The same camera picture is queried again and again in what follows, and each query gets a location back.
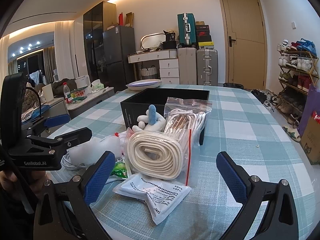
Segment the white plush toy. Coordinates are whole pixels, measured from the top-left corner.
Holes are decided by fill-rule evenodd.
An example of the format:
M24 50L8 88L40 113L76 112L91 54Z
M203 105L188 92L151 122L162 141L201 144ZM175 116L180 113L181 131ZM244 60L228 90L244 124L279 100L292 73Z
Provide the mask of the white plush toy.
M138 126L134 125L132 130L137 131L163 131L165 127L165 119L161 114L156 112L156 107L150 105L149 109L146 111L146 115L140 115L137 118L139 122Z

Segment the teal suitcase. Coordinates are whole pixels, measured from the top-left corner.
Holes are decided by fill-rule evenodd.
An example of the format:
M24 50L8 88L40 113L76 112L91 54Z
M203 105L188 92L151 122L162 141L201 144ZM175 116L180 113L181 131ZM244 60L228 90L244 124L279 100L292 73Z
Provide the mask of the teal suitcase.
M193 13L178 14L180 47L197 47L196 20Z

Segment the green snack bag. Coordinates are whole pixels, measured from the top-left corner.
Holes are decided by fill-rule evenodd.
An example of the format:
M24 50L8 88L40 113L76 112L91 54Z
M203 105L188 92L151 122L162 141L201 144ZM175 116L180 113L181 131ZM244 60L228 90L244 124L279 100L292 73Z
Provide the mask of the green snack bag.
M116 175L120 178L127 179L128 173L125 167L125 162L123 157L124 157L124 154L122 154L122 158L116 160L116 164L111 172L111 175Z

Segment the wooden door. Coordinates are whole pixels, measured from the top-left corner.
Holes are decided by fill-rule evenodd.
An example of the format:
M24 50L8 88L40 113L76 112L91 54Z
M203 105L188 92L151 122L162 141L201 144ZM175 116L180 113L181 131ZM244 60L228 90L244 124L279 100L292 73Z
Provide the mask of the wooden door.
M222 0L222 3L228 46L226 80L242 84L245 89L264 89L267 55L259 0Z

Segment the white slipper with green star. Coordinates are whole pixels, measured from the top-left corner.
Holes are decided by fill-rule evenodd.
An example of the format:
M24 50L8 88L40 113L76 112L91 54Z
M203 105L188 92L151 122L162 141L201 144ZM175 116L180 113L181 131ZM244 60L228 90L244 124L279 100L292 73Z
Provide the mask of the white slipper with green star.
M290 138L296 142L300 142L300 134L297 129L290 128L287 125L284 125L282 129L290 136Z

